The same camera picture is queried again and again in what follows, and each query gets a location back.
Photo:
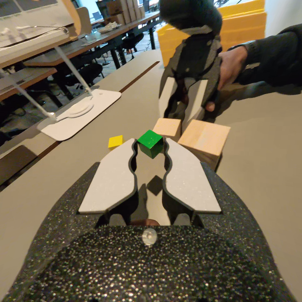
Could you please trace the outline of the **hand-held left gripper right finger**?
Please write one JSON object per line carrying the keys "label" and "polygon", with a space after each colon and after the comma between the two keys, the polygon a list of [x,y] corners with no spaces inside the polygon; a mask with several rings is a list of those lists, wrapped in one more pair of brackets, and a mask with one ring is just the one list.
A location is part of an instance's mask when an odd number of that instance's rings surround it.
{"label": "hand-held left gripper right finger", "polygon": [[209,183],[201,161],[170,138],[164,139],[162,205],[170,224],[180,214],[192,221],[197,214],[220,215],[221,206]]}

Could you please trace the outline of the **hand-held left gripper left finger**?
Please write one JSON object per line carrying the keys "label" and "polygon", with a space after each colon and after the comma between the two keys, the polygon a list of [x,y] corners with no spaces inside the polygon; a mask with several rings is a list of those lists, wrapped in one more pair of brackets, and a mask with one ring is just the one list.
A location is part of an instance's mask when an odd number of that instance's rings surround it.
{"label": "hand-held left gripper left finger", "polygon": [[79,214],[113,214],[130,223],[139,204],[135,174],[138,142],[131,138],[108,153],[99,163],[96,173],[78,209]]}

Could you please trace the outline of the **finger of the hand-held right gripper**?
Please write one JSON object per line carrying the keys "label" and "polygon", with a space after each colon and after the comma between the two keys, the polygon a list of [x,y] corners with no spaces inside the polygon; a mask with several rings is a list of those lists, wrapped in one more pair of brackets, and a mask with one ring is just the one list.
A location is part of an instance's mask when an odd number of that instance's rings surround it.
{"label": "finger of the hand-held right gripper", "polygon": [[176,92],[176,88],[177,88],[177,83],[176,83],[175,78],[168,77],[163,86],[161,95],[159,97],[159,117],[160,118],[164,118],[165,110],[168,107],[168,103],[169,103],[171,96]]}
{"label": "finger of the hand-held right gripper", "polygon": [[182,131],[185,131],[192,119],[196,119],[204,114],[202,104],[207,83],[208,80],[199,80],[195,83],[193,83],[193,80],[185,80],[185,84],[188,88],[188,104],[182,122]]}

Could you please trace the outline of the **small natural wooden cube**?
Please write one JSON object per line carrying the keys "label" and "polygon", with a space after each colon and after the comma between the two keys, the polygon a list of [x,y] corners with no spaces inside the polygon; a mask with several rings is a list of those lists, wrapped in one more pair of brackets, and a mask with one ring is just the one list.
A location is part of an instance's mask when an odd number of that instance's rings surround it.
{"label": "small natural wooden cube", "polygon": [[182,121],[180,119],[159,118],[153,128],[153,132],[178,142],[181,137],[181,128]]}

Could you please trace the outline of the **green wooden cube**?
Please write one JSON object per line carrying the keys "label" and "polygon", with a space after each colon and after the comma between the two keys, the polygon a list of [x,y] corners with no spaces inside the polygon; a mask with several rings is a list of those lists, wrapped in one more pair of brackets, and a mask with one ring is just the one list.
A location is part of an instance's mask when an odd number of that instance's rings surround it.
{"label": "green wooden cube", "polygon": [[152,159],[162,152],[164,146],[163,136],[152,130],[147,130],[137,142],[140,150]]}

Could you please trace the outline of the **person's right hand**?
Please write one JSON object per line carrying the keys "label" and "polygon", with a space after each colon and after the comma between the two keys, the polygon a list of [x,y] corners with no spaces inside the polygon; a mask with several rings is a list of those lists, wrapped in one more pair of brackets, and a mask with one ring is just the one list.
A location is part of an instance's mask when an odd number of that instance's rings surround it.
{"label": "person's right hand", "polygon": [[244,46],[236,47],[218,55],[221,58],[218,91],[234,83],[246,62],[247,55],[247,49]]}

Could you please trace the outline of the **large natural wooden cube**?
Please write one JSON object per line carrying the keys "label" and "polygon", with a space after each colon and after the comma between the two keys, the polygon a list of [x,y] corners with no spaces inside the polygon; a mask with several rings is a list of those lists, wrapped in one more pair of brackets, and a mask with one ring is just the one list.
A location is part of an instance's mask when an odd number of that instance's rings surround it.
{"label": "large natural wooden cube", "polygon": [[181,135],[178,144],[215,171],[230,130],[229,126],[193,119]]}

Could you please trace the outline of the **yellow wooden cube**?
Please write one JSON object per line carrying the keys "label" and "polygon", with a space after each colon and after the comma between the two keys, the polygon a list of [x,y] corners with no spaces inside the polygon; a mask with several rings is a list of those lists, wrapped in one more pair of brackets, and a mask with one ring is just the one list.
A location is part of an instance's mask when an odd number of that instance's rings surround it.
{"label": "yellow wooden cube", "polygon": [[109,138],[109,141],[108,141],[108,148],[115,149],[118,146],[122,145],[123,142],[124,142],[123,135],[111,137],[111,138]]}

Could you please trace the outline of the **yellow plastic crate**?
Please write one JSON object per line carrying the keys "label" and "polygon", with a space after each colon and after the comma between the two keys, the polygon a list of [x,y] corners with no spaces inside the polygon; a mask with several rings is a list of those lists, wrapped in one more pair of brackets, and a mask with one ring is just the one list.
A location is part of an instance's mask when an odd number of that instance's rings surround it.
{"label": "yellow plastic crate", "polygon": [[[265,1],[241,1],[240,3],[235,1],[234,5],[230,5],[230,2],[218,8],[223,19],[220,33],[222,52],[232,46],[265,37],[267,18]],[[189,35],[170,24],[157,30],[157,35],[163,65],[166,67],[176,47]]]}

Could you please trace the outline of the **black office chair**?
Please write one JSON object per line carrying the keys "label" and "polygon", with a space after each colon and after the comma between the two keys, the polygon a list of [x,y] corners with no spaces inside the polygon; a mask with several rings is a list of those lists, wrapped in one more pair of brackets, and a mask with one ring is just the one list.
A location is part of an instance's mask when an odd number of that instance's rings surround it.
{"label": "black office chair", "polygon": [[122,41],[122,48],[127,51],[127,53],[130,53],[133,57],[133,52],[137,52],[136,45],[143,39],[144,33],[140,33],[137,35],[131,34],[126,36]]}
{"label": "black office chair", "polygon": [[[86,83],[91,87],[94,85],[93,81],[100,75],[104,78],[103,75],[103,66],[98,63],[91,63],[87,66],[82,67],[78,72]],[[66,86],[74,86],[80,84],[80,81],[76,78],[75,75],[70,74],[63,78],[63,83]]]}

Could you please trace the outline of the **white stand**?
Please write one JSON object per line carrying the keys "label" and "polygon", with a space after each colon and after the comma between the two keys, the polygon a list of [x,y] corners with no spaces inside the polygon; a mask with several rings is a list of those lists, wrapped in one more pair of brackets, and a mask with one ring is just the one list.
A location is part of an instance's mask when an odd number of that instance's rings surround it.
{"label": "white stand", "polygon": [[[65,141],[77,134],[93,119],[104,112],[108,107],[115,103],[120,97],[120,92],[94,89],[92,90],[80,73],[76,70],[71,61],[63,53],[59,45],[70,38],[71,34],[67,27],[54,27],[54,29],[27,41],[19,42],[15,45],[1,47],[1,75],[12,84],[28,101],[31,102],[46,119],[40,123],[40,132],[56,141]],[[71,69],[76,78],[84,86],[86,93],[78,100],[67,106],[67,109],[59,111],[59,115],[54,112],[47,112],[39,105],[15,80],[12,76],[5,74],[2,67],[10,65],[9,61],[16,60],[21,56],[28,58],[30,53],[40,50],[43,47],[49,49],[53,45],[57,53]]]}

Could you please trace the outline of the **pale cardboard box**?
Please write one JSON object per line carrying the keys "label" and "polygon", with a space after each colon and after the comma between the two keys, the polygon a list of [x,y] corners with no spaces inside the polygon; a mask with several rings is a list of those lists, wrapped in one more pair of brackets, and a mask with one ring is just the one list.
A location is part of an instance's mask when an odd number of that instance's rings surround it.
{"label": "pale cardboard box", "polygon": [[145,9],[138,5],[137,0],[120,0],[125,24],[140,20],[145,17]]}

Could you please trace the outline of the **wooden desk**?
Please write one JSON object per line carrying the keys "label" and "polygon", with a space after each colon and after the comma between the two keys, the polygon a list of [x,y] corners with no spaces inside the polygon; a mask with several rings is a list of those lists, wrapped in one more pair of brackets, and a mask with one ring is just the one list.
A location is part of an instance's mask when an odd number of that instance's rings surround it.
{"label": "wooden desk", "polygon": [[13,74],[3,76],[0,79],[0,101],[19,92],[14,87],[13,82],[26,89],[56,72],[56,68],[24,68]]}
{"label": "wooden desk", "polygon": [[[88,45],[80,40],[75,40],[69,44],[61,45],[60,48],[67,58],[76,57],[92,48],[100,46],[100,53],[104,54],[111,50],[118,48],[122,44],[123,34],[130,34],[130,36],[137,36],[144,32],[151,34],[152,49],[155,49],[154,37],[152,29],[159,23],[159,11],[147,13],[144,18],[136,20],[129,25],[122,25],[118,29],[111,32],[97,35],[97,39]],[[51,49],[38,56],[30,58],[23,62],[27,67],[54,67],[63,63],[62,57],[55,49]]]}

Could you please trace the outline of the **white crumpled paper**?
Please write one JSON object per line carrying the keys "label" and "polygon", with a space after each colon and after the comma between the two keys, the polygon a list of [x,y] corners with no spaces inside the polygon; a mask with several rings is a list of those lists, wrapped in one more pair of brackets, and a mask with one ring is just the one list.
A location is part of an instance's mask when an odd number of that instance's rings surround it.
{"label": "white crumpled paper", "polygon": [[122,24],[117,23],[116,21],[114,22],[109,22],[107,25],[97,28],[97,31],[101,34],[112,32],[115,29],[118,29],[122,26]]}

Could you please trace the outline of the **brown cardboard box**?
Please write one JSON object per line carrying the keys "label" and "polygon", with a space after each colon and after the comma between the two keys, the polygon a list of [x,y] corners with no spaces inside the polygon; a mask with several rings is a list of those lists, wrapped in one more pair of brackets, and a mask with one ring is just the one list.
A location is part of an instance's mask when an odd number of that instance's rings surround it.
{"label": "brown cardboard box", "polygon": [[105,19],[107,23],[116,22],[121,25],[126,24],[120,0],[108,1],[106,2],[106,7],[108,10],[108,16]]}

